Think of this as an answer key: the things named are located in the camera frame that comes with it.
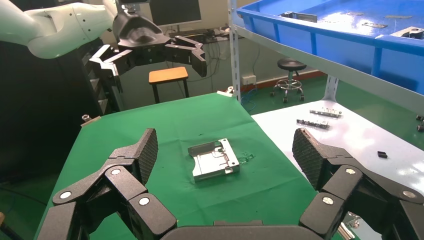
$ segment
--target white robotic arm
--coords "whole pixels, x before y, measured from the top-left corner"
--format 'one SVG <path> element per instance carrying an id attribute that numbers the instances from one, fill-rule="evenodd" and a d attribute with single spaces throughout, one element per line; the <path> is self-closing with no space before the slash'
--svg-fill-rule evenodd
<path id="1" fill-rule="evenodd" d="M 25 45 L 42 59 L 57 58 L 112 28 L 115 1 L 103 4 L 77 2 L 22 12 L 9 0 L 0 0 L 0 41 Z"/>

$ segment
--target green floor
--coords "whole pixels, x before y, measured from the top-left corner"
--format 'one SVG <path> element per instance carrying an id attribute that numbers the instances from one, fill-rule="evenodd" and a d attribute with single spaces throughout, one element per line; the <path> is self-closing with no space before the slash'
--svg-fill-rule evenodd
<path id="1" fill-rule="evenodd" d="M 305 103 L 318 101 L 323 97 L 326 81 L 326 77 L 302 81 Z M 251 115 L 287 108 L 300 103 L 296 94 L 289 96 L 289 103 L 283 103 L 281 94 L 270 97 L 270 91 L 271 88 L 259 89 L 250 98 L 250 101 L 255 104 L 255 108 L 249 111 Z M 394 105 L 344 82 L 338 84 L 336 98 L 340 104 L 348 109 L 424 150 L 424 134 L 416 131 L 418 123 L 415 120 L 415 112 Z M 245 104 L 245 108 L 251 109 L 252 103 Z M 3 185 L 1 187 L 13 189 L 42 202 L 47 202 L 58 175 L 59 173 L 13 186 Z M 45 207 L 38 202 L 0 189 L 0 212 L 6 213 L 5 222 L 24 240 L 30 240 L 34 237 L 44 210 Z M 7 237 L 0 233 L 0 240 L 3 239 L 7 240 Z"/>

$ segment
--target round black stool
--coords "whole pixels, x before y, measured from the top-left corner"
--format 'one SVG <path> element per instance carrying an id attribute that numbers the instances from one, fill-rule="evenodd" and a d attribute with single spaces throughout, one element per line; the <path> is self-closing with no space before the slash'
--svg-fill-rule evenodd
<path id="1" fill-rule="evenodd" d="M 271 97 L 274 97 L 275 89 L 280 88 L 282 90 L 285 90 L 285 95 L 282 99 L 282 102 L 287 103 L 287 94 L 289 93 L 289 91 L 297 90 L 297 93 L 300 94 L 299 100 L 304 101 L 305 95 L 304 91 L 302 90 L 302 83 L 298 80 L 293 79 L 293 72 L 296 72 L 296 75 L 299 77 L 298 71 L 305 69 L 306 65 L 301 63 L 300 61 L 296 61 L 293 58 L 288 57 L 278 60 L 277 66 L 280 69 L 288 71 L 288 79 L 277 81 L 274 88 L 272 89 Z"/>

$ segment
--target white table surface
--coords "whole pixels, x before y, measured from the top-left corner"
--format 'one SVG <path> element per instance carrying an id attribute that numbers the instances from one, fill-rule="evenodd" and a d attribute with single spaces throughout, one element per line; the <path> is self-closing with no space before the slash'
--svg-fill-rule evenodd
<path id="1" fill-rule="evenodd" d="M 333 118 L 309 112 L 321 108 L 341 111 L 342 116 Z M 296 129 L 306 128 L 319 142 L 346 149 L 367 169 L 424 195 L 424 151 L 336 102 L 315 101 L 252 117 L 300 172 L 302 170 L 293 157 L 293 137 Z M 321 129 L 304 126 L 298 124 L 297 119 L 328 121 L 330 127 Z M 377 151 L 386 152 L 388 158 L 378 157 Z M 361 223 L 354 230 L 361 240 L 376 239 L 379 236 L 368 225 L 363 224 L 363 221 Z"/>

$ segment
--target black cabinet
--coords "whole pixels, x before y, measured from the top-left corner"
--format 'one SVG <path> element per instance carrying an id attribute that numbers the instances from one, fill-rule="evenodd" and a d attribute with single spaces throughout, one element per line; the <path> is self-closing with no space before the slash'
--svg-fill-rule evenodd
<path id="1" fill-rule="evenodd" d="M 23 0 L 13 2 L 26 6 Z M 35 2 L 34 8 L 52 7 L 49 1 Z M 107 113 L 107 99 L 88 61 L 102 44 L 97 39 L 61 57 L 41 59 L 26 46 L 0 41 L 0 182 L 60 172 L 82 115 Z"/>

